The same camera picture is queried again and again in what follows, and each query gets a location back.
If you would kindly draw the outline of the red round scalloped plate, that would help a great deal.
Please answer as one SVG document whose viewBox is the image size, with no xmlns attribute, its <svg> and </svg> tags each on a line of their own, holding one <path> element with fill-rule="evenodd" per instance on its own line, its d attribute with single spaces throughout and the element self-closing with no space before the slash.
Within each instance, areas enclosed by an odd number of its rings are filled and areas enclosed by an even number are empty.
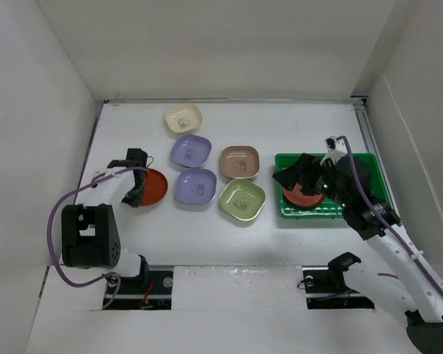
<svg viewBox="0 0 443 354">
<path fill-rule="evenodd" d="M 287 190 L 286 188 L 281 188 L 283 196 L 288 202 L 291 204 L 304 208 L 304 209 L 312 209 L 318 207 L 322 204 L 324 200 L 324 196 L 320 194 L 315 195 L 305 195 L 303 193 L 303 188 L 301 185 L 296 184 L 292 190 Z"/>
</svg>

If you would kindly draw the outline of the purple square panda plate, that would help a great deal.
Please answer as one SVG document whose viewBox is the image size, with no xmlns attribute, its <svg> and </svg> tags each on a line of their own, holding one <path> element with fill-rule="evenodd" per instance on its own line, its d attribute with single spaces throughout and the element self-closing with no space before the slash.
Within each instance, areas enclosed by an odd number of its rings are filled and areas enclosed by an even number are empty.
<svg viewBox="0 0 443 354">
<path fill-rule="evenodd" d="M 205 165 L 211 150 L 212 144 L 208 139 L 188 133 L 175 141 L 170 158 L 180 166 L 200 168 Z"/>
</svg>

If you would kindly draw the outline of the pink square panda plate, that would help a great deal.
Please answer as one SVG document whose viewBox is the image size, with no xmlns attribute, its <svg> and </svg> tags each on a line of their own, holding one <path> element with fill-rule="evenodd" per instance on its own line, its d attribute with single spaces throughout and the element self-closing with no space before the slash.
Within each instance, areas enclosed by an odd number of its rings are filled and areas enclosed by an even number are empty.
<svg viewBox="0 0 443 354">
<path fill-rule="evenodd" d="M 260 167 L 259 153 L 252 146 L 231 145 L 221 152 L 221 173 L 228 178 L 254 178 Z"/>
</svg>

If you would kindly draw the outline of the cream square panda plate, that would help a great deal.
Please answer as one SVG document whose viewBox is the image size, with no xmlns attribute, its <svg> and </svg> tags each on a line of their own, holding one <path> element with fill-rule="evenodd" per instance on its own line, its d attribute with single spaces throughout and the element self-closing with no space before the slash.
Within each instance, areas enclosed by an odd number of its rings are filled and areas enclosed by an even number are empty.
<svg viewBox="0 0 443 354">
<path fill-rule="evenodd" d="M 192 103 L 169 108 L 165 112 L 165 122 L 175 134 L 185 134 L 197 130 L 203 123 L 199 108 Z"/>
</svg>

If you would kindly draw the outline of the green square panda plate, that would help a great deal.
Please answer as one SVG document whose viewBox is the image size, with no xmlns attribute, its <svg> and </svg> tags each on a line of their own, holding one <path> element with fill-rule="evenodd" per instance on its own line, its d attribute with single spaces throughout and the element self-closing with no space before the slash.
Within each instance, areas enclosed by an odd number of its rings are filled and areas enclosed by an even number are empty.
<svg viewBox="0 0 443 354">
<path fill-rule="evenodd" d="M 242 178 L 230 181 L 219 196 L 221 208 L 240 221 L 254 220 L 265 201 L 264 190 L 257 184 Z"/>
</svg>

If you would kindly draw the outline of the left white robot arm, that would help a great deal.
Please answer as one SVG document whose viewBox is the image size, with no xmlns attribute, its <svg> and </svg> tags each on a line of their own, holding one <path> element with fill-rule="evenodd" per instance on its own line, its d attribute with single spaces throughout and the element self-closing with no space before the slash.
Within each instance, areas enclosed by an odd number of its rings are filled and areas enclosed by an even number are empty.
<svg viewBox="0 0 443 354">
<path fill-rule="evenodd" d="M 57 264 L 69 268 L 98 268 L 103 279 L 124 280 L 133 292 L 142 292 L 150 282 L 148 263 L 141 254 L 121 246 L 114 208 L 121 204 L 137 208 L 148 192 L 148 154 L 129 148 L 124 159 L 109 162 L 102 173 L 74 191 L 89 191 L 80 204 L 61 211 L 61 256 Z"/>
</svg>

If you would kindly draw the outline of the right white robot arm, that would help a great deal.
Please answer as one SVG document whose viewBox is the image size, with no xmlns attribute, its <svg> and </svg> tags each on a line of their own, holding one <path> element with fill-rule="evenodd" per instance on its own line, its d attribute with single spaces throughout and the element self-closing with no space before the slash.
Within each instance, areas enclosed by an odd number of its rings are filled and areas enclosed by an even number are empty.
<svg viewBox="0 0 443 354">
<path fill-rule="evenodd" d="M 319 159 L 304 153 L 272 177 L 285 190 L 299 186 L 305 195 L 322 195 L 340 206 L 347 225 L 401 282 L 387 281 L 345 252 L 327 265 L 329 286 L 356 291 L 405 324 L 419 352 L 443 353 L 443 280 L 412 243 L 395 210 L 374 193 L 368 166 L 349 154 Z"/>
</svg>

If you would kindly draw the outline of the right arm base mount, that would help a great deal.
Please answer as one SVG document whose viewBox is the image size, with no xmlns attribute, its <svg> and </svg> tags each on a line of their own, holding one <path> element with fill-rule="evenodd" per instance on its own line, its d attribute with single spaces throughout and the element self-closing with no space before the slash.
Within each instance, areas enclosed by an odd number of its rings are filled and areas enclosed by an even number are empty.
<svg viewBox="0 0 443 354">
<path fill-rule="evenodd" d="M 307 265 L 302 268 L 303 279 L 297 288 L 305 292 L 309 310 L 369 309 L 374 303 L 349 288 L 343 273 L 355 263 L 361 263 L 358 256 L 346 252 L 331 260 L 327 265 Z"/>
</svg>

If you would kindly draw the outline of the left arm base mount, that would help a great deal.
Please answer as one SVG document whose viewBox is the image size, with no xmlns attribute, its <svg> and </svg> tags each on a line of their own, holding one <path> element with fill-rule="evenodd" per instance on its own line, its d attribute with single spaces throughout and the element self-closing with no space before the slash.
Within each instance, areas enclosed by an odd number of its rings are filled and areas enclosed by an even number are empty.
<svg viewBox="0 0 443 354">
<path fill-rule="evenodd" d="M 106 310 L 170 310 L 173 283 L 173 268 L 150 268 L 146 286 L 123 280 Z"/>
</svg>

